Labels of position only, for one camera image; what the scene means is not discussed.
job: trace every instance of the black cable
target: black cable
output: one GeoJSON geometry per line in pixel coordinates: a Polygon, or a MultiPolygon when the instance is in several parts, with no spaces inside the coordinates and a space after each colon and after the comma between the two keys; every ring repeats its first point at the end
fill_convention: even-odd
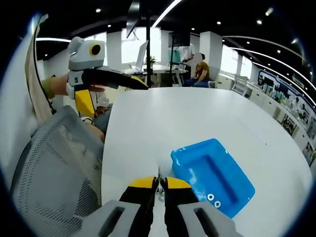
{"type": "MultiPolygon", "coordinates": [[[[35,29],[35,35],[36,35],[36,32],[37,32],[38,27],[39,27],[39,25],[40,25],[40,19],[39,19],[38,24],[37,24],[36,29],[35,29]]],[[[41,88],[42,92],[44,93],[45,98],[46,98],[46,100],[47,100],[47,102],[48,102],[48,104],[49,104],[50,111],[51,111],[52,114],[54,114],[54,113],[56,113],[56,110],[54,109],[52,103],[50,102],[48,96],[46,95],[45,90],[44,90],[44,88],[43,88],[43,86],[42,86],[42,84],[41,84],[41,81],[40,81],[40,76],[39,76],[39,72],[38,72],[38,66],[37,66],[37,59],[36,59],[35,48],[36,48],[36,36],[34,37],[34,40],[33,40],[33,60],[34,60],[35,72],[36,72],[36,76],[37,76],[38,81],[39,81],[40,88],[41,88]]]]}

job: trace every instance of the ceiling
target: ceiling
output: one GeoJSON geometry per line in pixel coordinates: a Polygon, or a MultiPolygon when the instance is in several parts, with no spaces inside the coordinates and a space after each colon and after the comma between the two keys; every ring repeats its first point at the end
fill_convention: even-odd
{"type": "MultiPolygon", "coordinates": [[[[42,7],[42,13],[48,13],[49,18],[41,25],[38,37],[53,37],[71,39],[74,36],[87,37],[97,33],[120,31],[126,27],[127,12],[131,0],[89,0],[78,4],[75,0],[58,0],[42,7]]],[[[172,0],[150,1],[152,24],[172,0]]],[[[212,31],[222,36],[249,36],[269,40],[281,44],[299,55],[268,42],[243,38],[225,38],[228,46],[241,47],[269,55],[298,70],[306,78],[311,79],[311,61],[315,61],[314,54],[306,49],[311,49],[312,38],[302,30],[312,28],[312,11],[308,6],[287,6],[272,4],[270,1],[239,1],[227,3],[226,1],[206,2],[204,0],[181,1],[158,25],[162,30],[191,29],[199,34],[212,31]],[[266,16],[269,7],[273,12],[266,16]]],[[[145,20],[141,20],[139,26],[145,26],[145,20]]],[[[49,59],[59,51],[65,49],[68,43],[63,42],[37,42],[38,58],[49,59]]],[[[253,61],[265,65],[284,76],[292,77],[293,71],[288,67],[264,56],[252,54],[253,61]]],[[[316,100],[316,92],[301,76],[297,76],[306,85],[308,94],[316,100]]]]}

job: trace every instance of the white table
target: white table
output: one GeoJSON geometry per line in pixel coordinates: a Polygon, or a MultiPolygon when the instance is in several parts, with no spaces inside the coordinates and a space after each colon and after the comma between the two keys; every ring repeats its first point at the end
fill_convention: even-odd
{"type": "MultiPolygon", "coordinates": [[[[208,88],[153,88],[122,93],[114,102],[102,167],[102,203],[119,199],[133,180],[172,174],[172,150],[218,139],[256,193],[233,218],[245,237],[278,237],[292,223],[312,183],[291,136],[258,106],[235,92],[208,88]]],[[[163,204],[151,233],[167,236],[163,204]]]]}

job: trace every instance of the blue plastic tray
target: blue plastic tray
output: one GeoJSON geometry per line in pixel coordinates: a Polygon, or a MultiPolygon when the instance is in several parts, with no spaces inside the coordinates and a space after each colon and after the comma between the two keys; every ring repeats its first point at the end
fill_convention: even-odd
{"type": "Polygon", "coordinates": [[[216,139],[174,150],[171,158],[175,177],[188,182],[199,201],[213,194],[209,202],[220,201],[218,209],[230,218],[255,194],[247,176],[216,139]]]}

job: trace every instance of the metal screw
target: metal screw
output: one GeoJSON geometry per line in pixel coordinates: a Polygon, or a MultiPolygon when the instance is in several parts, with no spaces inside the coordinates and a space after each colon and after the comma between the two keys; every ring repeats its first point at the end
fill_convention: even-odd
{"type": "Polygon", "coordinates": [[[209,201],[213,201],[214,198],[215,198],[214,194],[209,194],[209,195],[207,195],[207,199],[208,199],[209,201]]]}
{"type": "Polygon", "coordinates": [[[215,201],[215,202],[214,202],[214,206],[215,206],[216,208],[220,208],[220,207],[221,207],[221,202],[220,202],[220,201],[215,201]]]}

